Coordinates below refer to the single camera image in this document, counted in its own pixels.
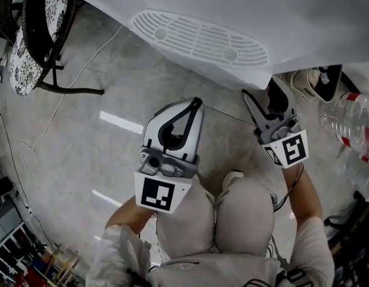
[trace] white pants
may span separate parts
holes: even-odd
[[[169,258],[217,252],[263,257],[273,231],[272,197],[246,178],[229,186],[215,201],[194,180],[173,214],[159,213],[159,246]]]

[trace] plastic bottle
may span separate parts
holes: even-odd
[[[369,158],[369,95],[346,93],[320,102],[320,123],[343,143]]]
[[[348,180],[358,186],[358,191],[369,202],[369,159],[351,150],[342,172]]]

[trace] white cable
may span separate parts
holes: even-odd
[[[81,74],[82,74],[82,72],[83,72],[83,70],[85,70],[85,68],[87,67],[87,65],[98,55],[98,53],[104,48],[104,47],[106,47],[117,35],[118,35],[118,33],[120,32],[120,30],[122,30],[122,28],[123,28],[123,25],[121,25],[120,26],[120,28],[118,29],[118,31],[116,31],[116,33],[114,34],[114,36],[113,37],[111,37],[103,46],[101,46],[101,48],[99,48],[98,49],[98,51],[97,52],[95,52],[95,54],[92,56],[92,58],[91,59],[89,59],[89,61],[83,66],[83,68],[81,69],[81,71],[80,71],[80,73],[77,75],[77,77],[73,80],[73,82],[67,87],[67,88],[70,88],[76,81],[77,81],[77,79],[79,79],[79,77],[81,76]],[[27,174],[27,176],[28,176],[28,185],[30,184],[30,176],[29,176],[29,172],[28,172],[28,168],[26,167],[26,163],[25,163],[25,160],[24,160],[24,158],[23,158],[23,153],[22,153],[22,144],[24,144],[25,146],[27,146],[29,149],[31,149],[32,151],[33,151],[33,157],[34,157],[34,159],[35,160],[37,160],[38,159],[38,155],[37,155],[37,153],[35,152],[35,147],[36,147],[36,145],[38,144],[38,142],[42,139],[42,137],[46,134],[46,132],[47,132],[47,130],[48,130],[48,127],[50,126],[50,123],[51,123],[51,121],[53,120],[53,118],[54,118],[54,116],[55,116],[55,114],[56,114],[56,112],[57,112],[57,110],[59,109],[59,107],[60,107],[60,105],[62,104],[62,101],[64,100],[64,98],[65,98],[65,94],[62,96],[62,98],[61,98],[61,100],[60,100],[60,102],[59,102],[59,104],[57,105],[57,107],[56,107],[56,109],[54,110],[54,112],[53,112],[53,115],[51,115],[51,118],[50,118],[50,120],[48,121],[48,123],[47,123],[47,126],[46,126],[46,128],[45,128],[45,130],[44,130],[44,132],[42,133],[42,135],[37,139],[37,141],[35,142],[35,144],[34,144],[34,146],[33,147],[31,147],[31,146],[29,146],[26,142],[23,142],[23,141],[21,141],[20,142],[20,144],[19,144],[19,148],[20,148],[20,151],[21,151],[21,157],[22,157],[22,163],[23,163],[23,166],[25,167],[25,170],[26,170],[26,174]]]

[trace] gray floor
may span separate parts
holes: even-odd
[[[67,86],[95,51],[119,28],[119,23],[95,8],[79,10],[66,43],[58,73]],[[271,188],[281,199],[286,192],[280,169],[274,167],[253,135],[254,127],[240,99],[240,92],[221,87],[178,66],[143,40],[123,28],[83,72],[76,87],[104,88],[104,96],[67,95],[38,144],[61,95],[35,89],[26,97],[10,86],[7,73],[0,84],[0,109],[5,118],[19,176],[32,210],[55,242],[63,243],[88,264],[96,240],[116,208],[92,194],[92,190],[124,203],[133,195],[133,171],[138,168],[142,136],[99,119],[100,111],[145,126],[158,109],[181,98],[204,100],[206,115],[199,145],[200,180],[214,194],[221,191],[223,176],[231,169],[243,170]],[[310,159],[306,169],[321,197],[324,216],[345,211],[352,202],[353,186],[336,174],[340,144],[318,123],[318,106],[297,98],[303,127],[307,129]],[[0,152],[3,169],[17,182],[0,120]],[[33,228],[42,233],[33,220]],[[295,219],[289,203],[276,213],[274,231],[280,252],[290,257]],[[160,262],[154,237],[154,221],[142,232],[151,242],[154,262]]]

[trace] shoe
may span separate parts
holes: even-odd
[[[244,178],[244,173],[237,170],[231,170],[225,176],[222,182],[222,190],[223,192],[227,190],[228,186],[234,184],[238,179]]]

